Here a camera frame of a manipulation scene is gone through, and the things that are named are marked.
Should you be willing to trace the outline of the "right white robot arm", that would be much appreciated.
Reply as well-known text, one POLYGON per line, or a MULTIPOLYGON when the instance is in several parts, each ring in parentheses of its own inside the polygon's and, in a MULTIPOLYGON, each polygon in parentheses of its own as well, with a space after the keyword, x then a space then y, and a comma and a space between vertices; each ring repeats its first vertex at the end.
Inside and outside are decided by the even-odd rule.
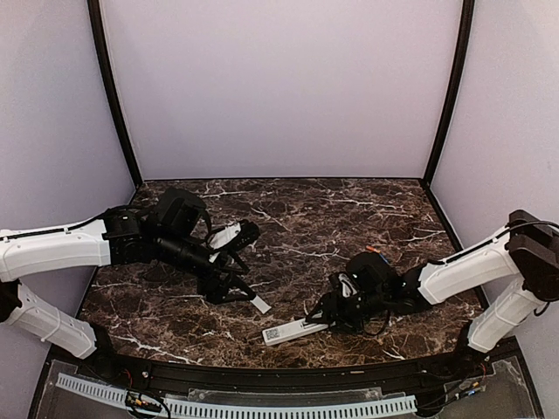
POLYGON ((450 354, 445 370, 463 379, 480 363, 480 354, 534 311, 558 300, 558 226, 525 210, 508 216, 504 227, 478 244, 447 258, 399 273, 376 250, 352 257, 330 277, 325 293, 306 321, 361 331, 367 319, 386 312, 421 313, 452 296, 499 278, 511 278, 503 293, 466 329, 466 344, 450 354))

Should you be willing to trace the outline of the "black frame post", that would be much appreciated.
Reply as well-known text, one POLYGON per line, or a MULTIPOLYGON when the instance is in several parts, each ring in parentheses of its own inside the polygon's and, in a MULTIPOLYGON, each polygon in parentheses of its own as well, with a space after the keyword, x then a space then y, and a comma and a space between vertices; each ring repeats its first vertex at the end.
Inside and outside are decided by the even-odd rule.
POLYGON ((98 66, 100 68, 100 76, 109 106, 109 111, 111 113, 112 121, 114 124, 114 129, 117 134, 121 152, 127 165, 128 173, 135 186, 135 189, 138 189, 143 184, 143 179, 138 162, 135 158, 135 152, 132 147, 128 128, 124 119, 124 113, 121 108, 120 97, 116 88, 114 72, 111 66, 111 59, 109 57, 107 37, 101 13, 101 2, 99 0, 87 0, 86 4, 91 32, 93 35, 94 48, 97 56, 98 66))
POLYGON ((466 55, 473 25, 474 9, 474 0, 464 0, 462 2, 459 30, 455 51, 453 53, 451 72, 446 88, 445 100, 442 106, 429 159, 422 177, 422 184, 425 189, 431 188, 451 125, 454 108, 459 95, 464 66, 466 63, 466 55))

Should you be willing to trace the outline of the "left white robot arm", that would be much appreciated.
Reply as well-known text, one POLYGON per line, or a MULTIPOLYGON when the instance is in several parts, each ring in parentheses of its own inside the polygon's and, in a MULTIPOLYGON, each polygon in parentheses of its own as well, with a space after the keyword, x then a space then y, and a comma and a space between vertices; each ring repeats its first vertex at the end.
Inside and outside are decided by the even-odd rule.
POLYGON ((195 204, 172 203, 149 209, 116 207, 82 223, 46 230, 1 233, 1 321, 17 326, 86 360, 105 381, 123 373, 106 330, 60 311, 21 279, 31 274, 80 266, 163 262, 197 279, 197 292, 212 304, 257 300, 242 279, 249 271, 239 252, 259 238, 259 227, 241 220, 191 232, 199 220, 210 221, 195 204), (234 297, 231 289, 240 295, 234 297))

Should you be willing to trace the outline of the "white remote control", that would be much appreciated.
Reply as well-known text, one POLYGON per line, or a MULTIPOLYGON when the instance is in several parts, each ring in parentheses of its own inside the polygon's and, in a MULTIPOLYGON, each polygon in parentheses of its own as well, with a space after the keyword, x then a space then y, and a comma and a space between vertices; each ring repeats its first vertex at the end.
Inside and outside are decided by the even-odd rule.
POLYGON ((308 336, 309 334, 318 333, 328 328, 328 324, 309 323, 304 319, 298 319, 280 326, 265 329, 262 331, 262 337, 267 346, 275 346, 308 336))

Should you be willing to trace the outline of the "left black frame post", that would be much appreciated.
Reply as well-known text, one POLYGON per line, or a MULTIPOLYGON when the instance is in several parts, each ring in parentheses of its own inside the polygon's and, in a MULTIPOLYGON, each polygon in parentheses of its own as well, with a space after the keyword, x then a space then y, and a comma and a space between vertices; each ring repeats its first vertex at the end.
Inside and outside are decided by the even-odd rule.
POLYGON ((117 134, 121 152, 127 165, 128 173, 135 186, 135 189, 138 189, 143 184, 143 179, 138 162, 135 158, 135 152, 132 147, 128 128, 124 119, 124 113, 121 108, 120 97, 116 88, 114 72, 111 66, 111 59, 109 57, 107 37, 101 13, 101 2, 99 0, 87 0, 86 4, 91 32, 93 35, 94 48, 97 56, 98 66, 100 68, 100 76, 109 106, 109 111, 111 113, 112 121, 114 124, 114 129, 117 134))

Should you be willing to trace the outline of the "right black frame post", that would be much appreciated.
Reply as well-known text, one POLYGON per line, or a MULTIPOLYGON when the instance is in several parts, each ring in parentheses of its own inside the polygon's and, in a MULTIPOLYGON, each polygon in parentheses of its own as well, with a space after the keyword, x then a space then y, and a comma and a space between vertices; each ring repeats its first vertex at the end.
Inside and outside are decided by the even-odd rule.
POLYGON ((459 95, 464 66, 466 63, 466 55, 473 25, 474 9, 474 0, 464 0, 462 2, 459 30, 455 51, 453 53, 451 72, 446 88, 445 100, 442 106, 429 159, 422 177, 422 184, 425 189, 431 188, 451 125, 454 108, 459 95))

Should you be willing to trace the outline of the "black front rail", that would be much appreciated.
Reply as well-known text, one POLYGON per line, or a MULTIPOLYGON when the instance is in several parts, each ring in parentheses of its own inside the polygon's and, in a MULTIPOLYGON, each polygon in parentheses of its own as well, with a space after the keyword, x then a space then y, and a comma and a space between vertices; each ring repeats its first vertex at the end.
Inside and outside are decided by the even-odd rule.
POLYGON ((481 358, 460 360, 456 354, 447 353, 353 367, 250 369, 189 366, 112 354, 99 361, 82 362, 79 371, 158 395, 186 395, 195 389, 310 393, 375 387, 388 394, 439 391, 446 383, 481 376, 481 362, 481 358))

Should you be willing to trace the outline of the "white battery cover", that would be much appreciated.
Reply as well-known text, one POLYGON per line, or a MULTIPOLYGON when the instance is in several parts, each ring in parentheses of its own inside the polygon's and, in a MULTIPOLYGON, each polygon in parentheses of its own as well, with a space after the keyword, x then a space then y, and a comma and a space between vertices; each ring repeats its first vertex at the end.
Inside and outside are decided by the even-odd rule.
POLYGON ((271 307, 260 297, 256 296, 251 300, 251 303, 262 313, 266 314, 271 310, 271 307))

